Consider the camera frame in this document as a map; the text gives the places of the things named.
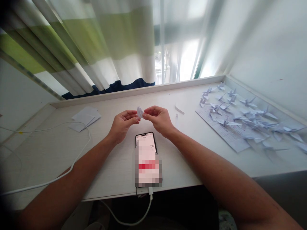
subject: hand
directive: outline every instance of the hand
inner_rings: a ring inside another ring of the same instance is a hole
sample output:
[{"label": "hand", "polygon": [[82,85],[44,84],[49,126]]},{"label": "hand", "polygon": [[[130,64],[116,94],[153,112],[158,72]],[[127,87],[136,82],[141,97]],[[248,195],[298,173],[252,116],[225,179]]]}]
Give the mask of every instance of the hand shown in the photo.
[{"label": "hand", "polygon": [[152,106],[144,110],[143,117],[153,123],[154,128],[168,138],[177,129],[173,126],[169,112],[165,108]]},{"label": "hand", "polygon": [[141,120],[137,116],[136,110],[126,110],[116,115],[108,134],[111,140],[115,141],[115,144],[119,144],[125,139],[126,133],[131,125],[140,123]]}]

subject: desk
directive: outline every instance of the desk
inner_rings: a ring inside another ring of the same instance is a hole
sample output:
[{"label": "desk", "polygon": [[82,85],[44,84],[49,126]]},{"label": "desk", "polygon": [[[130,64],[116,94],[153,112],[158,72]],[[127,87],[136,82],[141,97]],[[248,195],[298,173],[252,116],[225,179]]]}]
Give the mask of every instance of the desk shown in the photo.
[{"label": "desk", "polygon": [[[298,149],[278,153],[283,159],[279,163],[271,162],[252,149],[246,149],[238,154],[198,116],[195,109],[199,107],[201,93],[208,88],[206,84],[211,84],[213,87],[224,78],[225,76],[210,77],[52,103],[40,110],[25,125],[24,130],[46,129],[72,121],[71,117],[85,106],[96,107],[102,117],[89,126],[92,138],[83,152],[85,154],[108,134],[114,116],[118,113],[127,109],[136,109],[138,106],[145,109],[152,105],[159,105],[168,109],[173,124],[175,124],[175,116],[178,113],[180,131],[224,157],[250,177],[307,170],[307,156]],[[184,115],[175,110],[175,102],[181,103]],[[21,143],[15,149],[22,158],[23,166],[20,173],[18,159],[13,154],[6,159],[3,175],[8,184],[7,190],[50,181],[71,165],[89,137],[86,129],[78,133],[69,129],[68,126],[69,124],[64,124],[49,131],[23,134],[24,136],[17,134],[8,140],[7,145],[11,148],[13,148],[12,145]],[[150,131],[155,135],[158,153],[162,158],[163,172],[163,187],[153,190],[156,192],[201,184],[178,149],[156,132],[151,122],[142,119],[140,124],[130,127],[123,142],[110,153],[85,194],[84,201],[129,196],[136,193],[131,173],[131,156],[134,153],[135,136]],[[8,198],[11,199],[13,208],[20,210],[25,208],[43,189],[44,187],[25,191],[8,196]],[[147,191],[146,188],[138,188],[138,194]]]}]

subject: graph paper sheet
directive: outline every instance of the graph paper sheet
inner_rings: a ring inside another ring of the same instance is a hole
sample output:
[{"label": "graph paper sheet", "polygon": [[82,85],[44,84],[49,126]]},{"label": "graph paper sheet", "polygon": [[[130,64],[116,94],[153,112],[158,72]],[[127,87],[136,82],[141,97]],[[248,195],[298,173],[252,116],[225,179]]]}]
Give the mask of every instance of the graph paper sheet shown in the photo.
[{"label": "graph paper sheet", "polygon": [[[203,108],[197,109],[195,112],[210,125],[220,136],[230,145],[236,152],[241,152],[250,147],[250,145],[243,139],[244,136],[259,138],[255,140],[259,142],[260,139],[266,139],[261,132],[252,130],[249,126],[245,125],[241,121],[236,121],[242,124],[241,126],[225,126],[213,121],[210,117],[210,105],[205,105]],[[219,110],[222,115],[217,115],[219,119],[226,119],[226,121],[233,122],[233,114]]]}]

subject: desk surface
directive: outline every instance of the desk surface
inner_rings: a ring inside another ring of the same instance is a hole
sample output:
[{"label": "desk surface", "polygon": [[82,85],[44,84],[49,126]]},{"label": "desk surface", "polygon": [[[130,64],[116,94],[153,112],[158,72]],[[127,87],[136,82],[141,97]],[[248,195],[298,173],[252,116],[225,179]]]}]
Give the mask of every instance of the desk surface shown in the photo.
[{"label": "desk surface", "polygon": [[[195,112],[195,109],[199,107],[201,93],[207,87],[200,85],[57,108],[37,129],[50,128],[63,122],[72,121],[71,117],[85,106],[98,108],[102,118],[89,127],[92,138],[83,152],[85,154],[108,134],[114,116],[118,113],[126,109],[136,109],[138,106],[145,109],[152,105],[159,105],[168,109],[173,124],[175,124],[175,116],[178,113],[178,129],[180,131],[232,162],[251,177],[307,169],[307,156],[297,149],[279,152],[280,160],[277,162],[271,162],[252,149],[236,153]],[[184,108],[184,115],[175,110],[176,102],[179,102]],[[68,126],[69,124],[64,124],[49,131],[32,133],[16,149],[22,158],[21,173],[20,162],[14,155],[9,156],[6,160],[6,167],[4,167],[5,177],[8,181],[15,180],[16,182],[20,173],[18,184],[14,185],[12,189],[52,180],[71,165],[89,137],[86,129],[78,133]],[[142,119],[140,124],[133,125],[129,129],[124,141],[110,153],[84,196],[84,200],[128,196],[136,193],[131,172],[131,156],[135,149],[135,136],[151,131],[155,135],[158,153],[162,158],[163,171],[163,187],[153,190],[161,191],[201,184],[178,149],[156,132],[151,122]],[[43,188],[11,195],[13,207],[23,209]],[[138,193],[146,192],[147,189],[138,188]]]}]

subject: smartphone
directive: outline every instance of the smartphone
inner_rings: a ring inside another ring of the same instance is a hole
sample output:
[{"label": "smartphone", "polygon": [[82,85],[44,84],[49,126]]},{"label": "smartphone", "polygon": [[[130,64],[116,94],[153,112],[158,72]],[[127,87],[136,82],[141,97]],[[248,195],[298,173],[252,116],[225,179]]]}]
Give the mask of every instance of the smartphone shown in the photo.
[{"label": "smartphone", "polygon": [[138,141],[144,142],[144,144],[142,145],[150,146],[151,148],[154,148],[156,150],[156,153],[158,153],[153,132],[136,135],[135,136],[135,147],[137,146]]},{"label": "smartphone", "polygon": [[135,136],[136,187],[162,187],[162,161],[159,158],[154,133]]}]

